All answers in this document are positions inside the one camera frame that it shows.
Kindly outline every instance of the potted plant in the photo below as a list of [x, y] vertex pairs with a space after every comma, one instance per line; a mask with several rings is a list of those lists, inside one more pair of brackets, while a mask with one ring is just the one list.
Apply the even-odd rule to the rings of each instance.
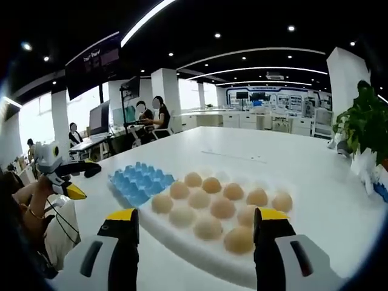
[[333, 131], [345, 136], [354, 155], [370, 149], [379, 165], [388, 158], [388, 106], [366, 81], [360, 81], [357, 88], [353, 106], [338, 115]]

